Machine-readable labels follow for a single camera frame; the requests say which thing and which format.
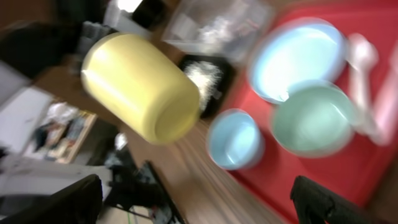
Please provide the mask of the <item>mint green bowl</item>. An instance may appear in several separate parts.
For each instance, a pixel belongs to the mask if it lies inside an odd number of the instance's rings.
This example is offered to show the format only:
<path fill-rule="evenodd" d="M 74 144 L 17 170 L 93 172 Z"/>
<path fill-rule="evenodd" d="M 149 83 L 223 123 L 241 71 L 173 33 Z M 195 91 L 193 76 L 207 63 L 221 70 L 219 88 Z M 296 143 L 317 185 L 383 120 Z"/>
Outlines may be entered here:
<path fill-rule="evenodd" d="M 275 140 L 289 153 L 321 158 L 342 150 L 354 136 L 356 108 L 342 89 L 330 82 L 296 87 L 272 115 Z"/>

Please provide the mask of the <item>yellow plastic cup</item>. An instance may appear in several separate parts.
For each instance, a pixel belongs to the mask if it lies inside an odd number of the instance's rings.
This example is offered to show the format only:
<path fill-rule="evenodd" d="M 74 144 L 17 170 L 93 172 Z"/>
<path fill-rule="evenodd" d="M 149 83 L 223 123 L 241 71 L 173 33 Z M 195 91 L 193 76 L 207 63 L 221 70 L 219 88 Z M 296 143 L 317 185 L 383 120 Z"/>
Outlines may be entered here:
<path fill-rule="evenodd" d="M 183 137 L 200 116 L 198 87 L 173 61 L 136 34 L 113 33 L 89 49 L 85 90 L 151 144 Z"/>

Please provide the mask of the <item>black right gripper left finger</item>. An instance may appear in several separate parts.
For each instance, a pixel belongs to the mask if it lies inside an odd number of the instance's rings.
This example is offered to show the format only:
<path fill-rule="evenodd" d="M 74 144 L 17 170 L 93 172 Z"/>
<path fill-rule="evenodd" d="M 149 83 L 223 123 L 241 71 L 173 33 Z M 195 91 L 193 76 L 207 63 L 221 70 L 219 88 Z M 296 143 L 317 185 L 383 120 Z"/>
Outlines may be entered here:
<path fill-rule="evenodd" d="M 95 224 L 103 204 L 99 176 L 91 174 L 38 205 L 3 218 L 1 224 Z"/>

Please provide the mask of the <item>light blue bowl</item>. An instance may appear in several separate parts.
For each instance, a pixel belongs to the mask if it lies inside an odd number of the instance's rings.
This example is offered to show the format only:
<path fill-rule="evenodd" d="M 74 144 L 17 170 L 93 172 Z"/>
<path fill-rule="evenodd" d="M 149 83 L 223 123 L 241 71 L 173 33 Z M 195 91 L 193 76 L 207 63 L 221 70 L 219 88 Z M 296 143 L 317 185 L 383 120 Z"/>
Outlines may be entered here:
<path fill-rule="evenodd" d="M 220 113 L 211 123 L 206 139 L 211 160 L 224 170 L 254 167 L 265 152 L 265 139 L 255 120 L 233 108 Z"/>

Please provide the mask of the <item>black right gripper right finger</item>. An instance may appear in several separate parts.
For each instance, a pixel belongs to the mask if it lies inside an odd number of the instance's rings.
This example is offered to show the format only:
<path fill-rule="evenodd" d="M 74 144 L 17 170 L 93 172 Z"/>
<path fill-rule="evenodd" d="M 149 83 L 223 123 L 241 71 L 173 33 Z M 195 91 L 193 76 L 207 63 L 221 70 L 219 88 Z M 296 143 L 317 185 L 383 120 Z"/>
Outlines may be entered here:
<path fill-rule="evenodd" d="M 387 223 L 306 176 L 298 175 L 290 191 L 299 223 Z"/>

